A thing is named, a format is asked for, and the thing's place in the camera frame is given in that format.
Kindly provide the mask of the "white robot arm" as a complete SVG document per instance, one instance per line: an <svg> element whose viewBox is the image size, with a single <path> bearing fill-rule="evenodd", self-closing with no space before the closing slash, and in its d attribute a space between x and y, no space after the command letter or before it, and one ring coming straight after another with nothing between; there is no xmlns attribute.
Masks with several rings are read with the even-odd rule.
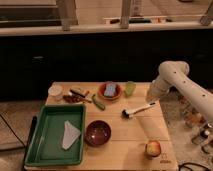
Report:
<svg viewBox="0 0 213 171"><path fill-rule="evenodd" d="M174 86L213 126L213 94L187 77L189 65L184 61L165 61L159 65L159 75L150 84L146 101L154 102Z"/></svg>

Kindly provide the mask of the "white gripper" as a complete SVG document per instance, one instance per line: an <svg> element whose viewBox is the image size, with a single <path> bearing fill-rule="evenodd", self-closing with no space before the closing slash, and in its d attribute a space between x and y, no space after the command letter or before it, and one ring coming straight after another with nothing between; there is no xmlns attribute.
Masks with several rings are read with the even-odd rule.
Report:
<svg viewBox="0 0 213 171"><path fill-rule="evenodd" d="M152 81L146 94L146 101L152 103L158 101L169 92L170 84L162 78L156 78Z"/></svg>

